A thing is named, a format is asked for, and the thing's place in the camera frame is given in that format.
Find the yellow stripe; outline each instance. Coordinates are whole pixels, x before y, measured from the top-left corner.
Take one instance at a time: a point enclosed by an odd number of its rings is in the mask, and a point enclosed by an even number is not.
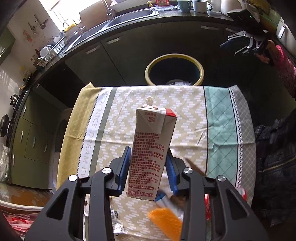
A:
[[[86,127],[101,89],[95,88],[92,83],[89,83],[79,93],[63,140],[57,173],[57,188],[63,184],[68,176],[77,174]]]

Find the mug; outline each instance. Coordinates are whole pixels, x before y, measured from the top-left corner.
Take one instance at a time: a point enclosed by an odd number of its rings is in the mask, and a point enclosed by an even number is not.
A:
[[[200,13],[207,13],[213,9],[212,5],[204,0],[193,0],[193,11]]]
[[[182,12],[190,12],[191,1],[178,0],[179,8]]]

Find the red-white checkered cloth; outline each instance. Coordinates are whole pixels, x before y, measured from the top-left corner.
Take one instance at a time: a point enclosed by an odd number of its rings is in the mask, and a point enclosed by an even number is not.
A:
[[[3,211],[3,215],[6,220],[9,222],[11,227],[15,230],[15,232],[19,235],[24,237],[31,227],[34,219],[37,216],[37,213],[34,214],[12,214]]]

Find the plastic bag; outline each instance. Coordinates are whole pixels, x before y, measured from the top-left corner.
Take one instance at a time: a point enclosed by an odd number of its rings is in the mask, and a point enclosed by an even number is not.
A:
[[[3,145],[2,156],[0,159],[0,182],[4,182],[7,179],[8,171],[8,147]]]

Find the logo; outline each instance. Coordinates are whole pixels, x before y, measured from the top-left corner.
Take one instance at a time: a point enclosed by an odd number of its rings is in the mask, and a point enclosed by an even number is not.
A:
[[[148,120],[149,122],[154,122],[154,121],[155,121],[155,118],[154,118],[154,117],[149,117],[147,120]]]

